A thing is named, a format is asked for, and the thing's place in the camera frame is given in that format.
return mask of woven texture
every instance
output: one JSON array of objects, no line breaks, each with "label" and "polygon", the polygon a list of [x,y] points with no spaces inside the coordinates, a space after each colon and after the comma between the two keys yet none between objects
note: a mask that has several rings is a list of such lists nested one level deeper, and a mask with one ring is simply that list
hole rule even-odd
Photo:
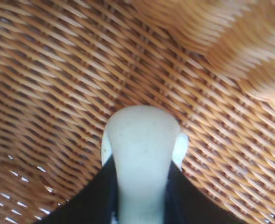
[{"label": "woven texture", "polygon": [[275,224],[275,110],[217,73],[135,5],[0,1],[0,224],[31,223],[101,168],[108,118],[172,113],[183,172],[248,223]]},{"label": "woven texture", "polygon": [[150,24],[202,54],[250,96],[275,98],[275,0],[130,0]]}]

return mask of black material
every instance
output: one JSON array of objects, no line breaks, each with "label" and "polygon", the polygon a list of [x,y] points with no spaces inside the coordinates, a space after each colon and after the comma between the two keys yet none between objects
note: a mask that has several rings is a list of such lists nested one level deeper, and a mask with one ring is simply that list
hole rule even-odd
[{"label": "black material", "polygon": [[110,224],[116,196],[116,169],[111,157],[83,190],[36,224]]},{"label": "black material", "polygon": [[[117,208],[113,157],[72,200],[37,224],[110,224]],[[217,207],[186,179],[172,162],[165,200],[165,224],[244,224]]]}]

